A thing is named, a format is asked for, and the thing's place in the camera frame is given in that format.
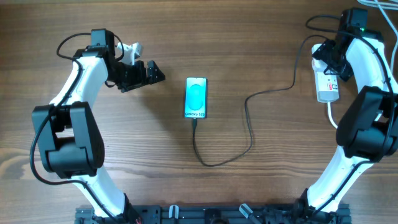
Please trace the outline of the Galaxy S25 smartphone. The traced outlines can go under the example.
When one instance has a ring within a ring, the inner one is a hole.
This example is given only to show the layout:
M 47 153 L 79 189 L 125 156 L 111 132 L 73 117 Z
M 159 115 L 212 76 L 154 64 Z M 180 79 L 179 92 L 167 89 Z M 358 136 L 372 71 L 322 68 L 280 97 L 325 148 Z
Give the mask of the Galaxy S25 smartphone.
M 207 79 L 188 77 L 185 89 L 184 117 L 192 119 L 206 118 Z

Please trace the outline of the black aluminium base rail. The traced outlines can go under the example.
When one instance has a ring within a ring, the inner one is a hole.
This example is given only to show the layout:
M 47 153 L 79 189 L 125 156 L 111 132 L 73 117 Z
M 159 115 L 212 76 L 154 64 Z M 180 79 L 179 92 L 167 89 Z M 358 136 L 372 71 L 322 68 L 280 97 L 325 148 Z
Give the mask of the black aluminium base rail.
M 251 216 L 246 216 L 239 211 L 237 206 L 215 206 L 215 207 L 177 207 L 175 211 L 169 212 L 170 207 L 133 206 L 141 217 L 139 223 L 304 223 L 303 219 L 294 220 L 292 216 L 292 204 L 278 204 L 265 206 L 251 206 Z M 322 212 L 317 217 L 305 223 L 324 223 L 328 218 Z M 350 224 L 352 218 L 348 204 L 339 205 L 336 213 L 330 213 L 329 223 Z M 74 223 L 114 223 L 109 218 L 96 217 L 93 208 L 81 207 L 76 209 Z

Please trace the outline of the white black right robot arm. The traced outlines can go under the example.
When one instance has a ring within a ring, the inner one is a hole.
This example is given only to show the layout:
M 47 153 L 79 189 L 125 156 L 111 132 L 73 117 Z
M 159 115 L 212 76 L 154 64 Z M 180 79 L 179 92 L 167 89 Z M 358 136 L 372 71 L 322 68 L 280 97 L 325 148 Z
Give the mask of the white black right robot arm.
M 367 29 L 367 18 L 365 9 L 344 10 L 335 38 L 312 48 L 315 78 L 327 79 L 317 87 L 332 90 L 333 80 L 354 78 L 358 95 L 337 125 L 335 155 L 307 189 L 300 217 L 337 211 L 355 180 L 397 150 L 397 82 L 384 55 L 384 39 Z

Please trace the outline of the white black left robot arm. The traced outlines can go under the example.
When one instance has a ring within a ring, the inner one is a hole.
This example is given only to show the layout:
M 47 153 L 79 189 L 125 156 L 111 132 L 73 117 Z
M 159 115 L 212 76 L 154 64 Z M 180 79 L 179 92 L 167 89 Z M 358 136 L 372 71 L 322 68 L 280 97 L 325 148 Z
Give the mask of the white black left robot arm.
M 76 185 L 97 223 L 141 223 L 104 167 L 104 141 L 92 109 L 103 85 L 125 93 L 164 81 L 165 75 L 153 60 L 139 60 L 140 43 L 124 44 L 107 29 L 93 29 L 88 36 L 90 44 L 69 57 L 73 68 L 60 93 L 32 112 L 30 168 L 47 185 Z

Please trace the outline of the white power strip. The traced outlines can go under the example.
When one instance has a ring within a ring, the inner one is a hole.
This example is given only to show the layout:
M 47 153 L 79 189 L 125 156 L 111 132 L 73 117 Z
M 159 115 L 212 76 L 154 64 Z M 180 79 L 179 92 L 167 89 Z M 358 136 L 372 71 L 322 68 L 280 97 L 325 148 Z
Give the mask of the white power strip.
M 315 77 L 315 89 L 317 94 L 317 101 L 320 103 L 331 103 L 339 99 L 338 79 L 336 75 L 330 75 L 327 71 L 326 63 L 312 57 L 312 68 Z

